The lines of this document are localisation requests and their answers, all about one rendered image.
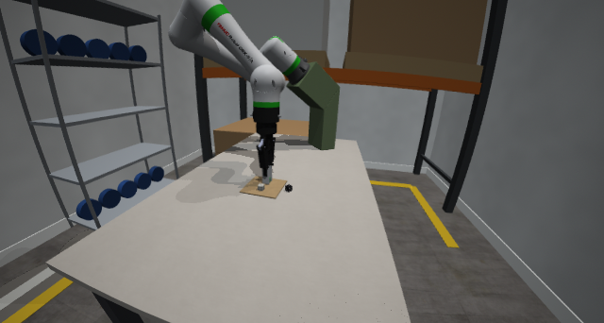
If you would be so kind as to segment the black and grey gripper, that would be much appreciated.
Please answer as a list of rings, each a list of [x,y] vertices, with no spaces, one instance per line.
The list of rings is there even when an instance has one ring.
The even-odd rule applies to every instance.
[[[272,181],[272,162],[274,162],[275,141],[273,134],[277,133],[277,123],[273,125],[256,124],[256,132],[260,135],[260,144],[257,144],[260,168],[262,168],[262,183],[270,184]],[[264,168],[264,169],[263,169]]]

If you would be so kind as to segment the tan square mat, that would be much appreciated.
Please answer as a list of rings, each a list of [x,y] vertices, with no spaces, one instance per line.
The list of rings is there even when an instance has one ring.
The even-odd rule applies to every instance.
[[[263,196],[276,199],[287,180],[272,178],[270,184],[262,183],[262,177],[254,176],[240,191],[240,193],[253,196]],[[263,191],[258,190],[258,185],[262,183],[265,188]]]

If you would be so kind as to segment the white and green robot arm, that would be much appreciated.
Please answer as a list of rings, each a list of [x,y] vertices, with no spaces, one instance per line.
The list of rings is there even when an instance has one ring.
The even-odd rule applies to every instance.
[[[183,0],[168,35],[175,47],[217,62],[249,81],[253,93],[250,116],[260,125],[279,122],[284,75],[294,85],[310,69],[308,60],[297,56],[277,36],[259,50],[220,0]]]

